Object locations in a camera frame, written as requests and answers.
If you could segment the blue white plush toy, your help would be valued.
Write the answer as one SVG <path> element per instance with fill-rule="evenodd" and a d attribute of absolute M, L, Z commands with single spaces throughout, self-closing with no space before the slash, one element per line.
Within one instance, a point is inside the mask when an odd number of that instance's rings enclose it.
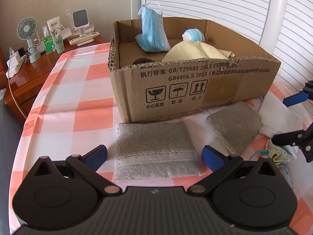
<path fill-rule="evenodd" d="M 182 35 L 183 41 L 204 42 L 204 34 L 198 29 L 187 29 Z"/>

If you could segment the green tube bottle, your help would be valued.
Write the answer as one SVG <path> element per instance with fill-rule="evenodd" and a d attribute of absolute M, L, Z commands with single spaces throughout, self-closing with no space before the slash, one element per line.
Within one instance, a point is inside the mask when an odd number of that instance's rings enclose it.
<path fill-rule="evenodd" d="M 54 43 L 54 46 L 56 48 L 56 52 L 58 54 L 61 54 L 65 51 L 63 38 L 62 38 L 61 33 L 62 33 L 61 28 L 55 28 L 51 32 L 52 41 Z"/>

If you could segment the white tube skincare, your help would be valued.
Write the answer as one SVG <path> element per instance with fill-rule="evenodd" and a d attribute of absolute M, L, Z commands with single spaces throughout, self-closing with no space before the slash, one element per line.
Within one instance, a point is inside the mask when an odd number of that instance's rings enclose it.
<path fill-rule="evenodd" d="M 50 32 L 50 35 L 54 35 L 56 38 L 62 36 L 62 27 L 60 23 L 60 17 L 54 17 L 47 21 L 47 26 Z"/>

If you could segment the wooden bedside cabinet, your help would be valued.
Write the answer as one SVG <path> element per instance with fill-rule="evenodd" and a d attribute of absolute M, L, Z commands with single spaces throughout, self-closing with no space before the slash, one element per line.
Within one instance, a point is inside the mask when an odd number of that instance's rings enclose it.
<path fill-rule="evenodd" d="M 25 61 L 20 71 L 10 79 L 11 89 L 4 94 L 4 103 L 17 119 L 24 123 L 48 75 L 61 55 L 53 52 L 42 54 L 34 63 Z"/>

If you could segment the white remote control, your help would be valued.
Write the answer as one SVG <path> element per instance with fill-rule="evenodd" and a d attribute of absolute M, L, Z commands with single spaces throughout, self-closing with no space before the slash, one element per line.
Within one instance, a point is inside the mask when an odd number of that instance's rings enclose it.
<path fill-rule="evenodd" d="M 70 40 L 69 44 L 72 46 L 74 46 L 74 45 L 82 46 L 82 45 L 93 42 L 94 38 L 99 36 L 99 35 L 100 35 L 100 33 L 96 32 L 96 31 L 92 32 L 92 33 L 87 33 L 87 34 L 84 34 L 82 36 L 79 36 L 77 38 Z"/>

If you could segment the phone stand with screen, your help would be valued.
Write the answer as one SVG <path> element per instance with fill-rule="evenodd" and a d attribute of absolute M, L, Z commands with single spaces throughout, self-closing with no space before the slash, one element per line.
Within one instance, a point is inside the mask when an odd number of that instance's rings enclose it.
<path fill-rule="evenodd" d="M 79 37 L 85 36 L 85 29 L 90 25 L 89 19 L 87 15 L 87 10 L 82 9 L 78 11 L 74 11 L 72 13 L 72 18 L 74 22 L 74 30 L 80 31 Z"/>

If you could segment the white tissue sheet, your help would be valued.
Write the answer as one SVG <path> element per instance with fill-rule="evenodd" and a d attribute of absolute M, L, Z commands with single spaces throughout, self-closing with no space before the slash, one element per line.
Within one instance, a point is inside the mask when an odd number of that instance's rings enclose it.
<path fill-rule="evenodd" d="M 266 94 L 258 113 L 262 120 L 259 133 L 269 138 L 303 129 L 303 118 L 286 107 L 272 92 Z"/>

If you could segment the green mini desk fan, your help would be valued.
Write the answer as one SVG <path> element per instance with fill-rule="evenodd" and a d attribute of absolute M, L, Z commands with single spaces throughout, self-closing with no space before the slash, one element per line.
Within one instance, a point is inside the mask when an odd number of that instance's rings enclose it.
<path fill-rule="evenodd" d="M 25 40 L 28 44 L 28 56 L 30 63 L 39 60 L 41 55 L 37 45 L 34 44 L 33 37 L 37 32 L 37 22 L 32 17 L 24 18 L 17 26 L 17 36 L 21 40 Z"/>

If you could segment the yellow lens cleaning cloth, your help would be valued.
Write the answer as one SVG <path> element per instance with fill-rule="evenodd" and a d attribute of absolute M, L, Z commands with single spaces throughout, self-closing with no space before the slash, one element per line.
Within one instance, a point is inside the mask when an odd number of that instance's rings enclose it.
<path fill-rule="evenodd" d="M 231 51 L 217 49 L 204 42 L 182 41 L 167 52 L 162 62 L 195 60 L 200 58 L 228 60 L 234 56 L 235 54 Z"/>

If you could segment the pink white checkered tablecloth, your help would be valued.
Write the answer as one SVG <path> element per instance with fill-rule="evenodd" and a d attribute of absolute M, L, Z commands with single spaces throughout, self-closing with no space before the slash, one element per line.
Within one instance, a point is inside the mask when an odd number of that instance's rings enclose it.
<path fill-rule="evenodd" d="M 103 144 L 108 149 L 108 160 L 97 172 L 112 180 L 116 158 L 115 125 L 122 121 L 105 63 L 108 49 L 109 44 L 101 44 L 62 54 L 43 84 L 24 124 L 14 159 L 8 200 L 8 234 L 20 226 L 13 212 L 12 199 L 39 157 L 47 155 L 52 160 L 65 160 L 71 154 L 84 155 Z M 206 124 L 208 115 L 225 107 L 164 123 L 183 120 L 200 158 L 204 145 L 227 154 L 225 146 Z M 201 165 L 204 172 L 201 177 L 122 181 L 117 185 L 122 189 L 127 186 L 184 186 L 187 189 L 211 173 L 206 165 Z M 297 158 L 292 158 L 288 167 L 298 199 L 291 228 L 298 234 L 312 234 L 312 162 L 306 163 L 298 150 Z"/>

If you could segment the brown cardboard box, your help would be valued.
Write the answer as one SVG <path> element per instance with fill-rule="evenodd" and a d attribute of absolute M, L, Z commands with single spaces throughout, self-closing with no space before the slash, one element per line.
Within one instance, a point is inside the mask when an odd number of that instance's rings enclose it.
<path fill-rule="evenodd" d="M 167 17 L 163 23 L 171 46 L 196 28 L 213 47 L 235 56 L 162 62 L 164 52 L 145 52 L 136 42 L 141 20 L 114 22 L 108 69 L 124 123 L 174 119 L 261 97 L 270 89 L 281 63 L 252 40 L 211 20 Z M 133 65 L 139 58 L 154 63 Z"/>

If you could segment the blue disposable face mask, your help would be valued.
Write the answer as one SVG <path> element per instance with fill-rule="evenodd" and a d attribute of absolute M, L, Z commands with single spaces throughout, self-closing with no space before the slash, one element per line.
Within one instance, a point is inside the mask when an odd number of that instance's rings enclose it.
<path fill-rule="evenodd" d="M 155 3 L 160 13 L 149 8 L 150 3 Z M 138 34 L 135 39 L 139 46 L 145 52 L 168 52 L 170 45 L 165 34 L 161 5 L 156 1 L 151 1 L 146 6 L 140 7 L 138 15 L 141 17 L 142 33 Z"/>

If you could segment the white power strip charger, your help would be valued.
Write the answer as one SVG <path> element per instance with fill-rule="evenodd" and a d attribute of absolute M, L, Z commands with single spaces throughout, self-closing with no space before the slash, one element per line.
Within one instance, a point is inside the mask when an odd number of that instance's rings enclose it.
<path fill-rule="evenodd" d="M 10 47 L 10 56 L 8 61 L 6 62 L 8 66 L 8 69 L 6 71 L 6 77 L 8 79 L 11 79 L 12 77 L 14 77 L 14 75 L 16 75 L 20 71 L 26 57 L 27 57 L 26 55 L 20 56 L 18 51 L 14 51 Z"/>

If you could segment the green spray bottle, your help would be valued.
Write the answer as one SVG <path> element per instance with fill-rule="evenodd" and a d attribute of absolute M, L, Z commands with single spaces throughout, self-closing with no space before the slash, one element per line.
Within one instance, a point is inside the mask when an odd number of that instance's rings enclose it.
<path fill-rule="evenodd" d="M 45 53 L 50 54 L 55 51 L 55 46 L 54 46 L 48 27 L 45 25 L 42 27 L 42 30 L 43 30 L 42 41 L 45 47 Z"/>

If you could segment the white louvered wardrobe doors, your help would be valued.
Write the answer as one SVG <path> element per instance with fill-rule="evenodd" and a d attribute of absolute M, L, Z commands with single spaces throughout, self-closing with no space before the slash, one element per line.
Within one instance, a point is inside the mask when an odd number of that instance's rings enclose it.
<path fill-rule="evenodd" d="M 281 61 L 278 79 L 296 92 L 312 79 L 312 0 L 130 0 L 165 16 L 210 19 L 254 41 Z"/>

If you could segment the grey sachet pouch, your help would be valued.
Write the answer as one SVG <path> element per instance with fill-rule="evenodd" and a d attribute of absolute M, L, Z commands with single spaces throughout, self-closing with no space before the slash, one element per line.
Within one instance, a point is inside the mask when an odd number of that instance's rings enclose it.
<path fill-rule="evenodd" d="M 209 115 L 206 123 L 229 153 L 242 155 L 258 135 L 262 117 L 245 102 L 239 101 Z"/>
<path fill-rule="evenodd" d="M 114 181 L 203 175 L 200 160 L 183 121 L 116 126 Z"/>

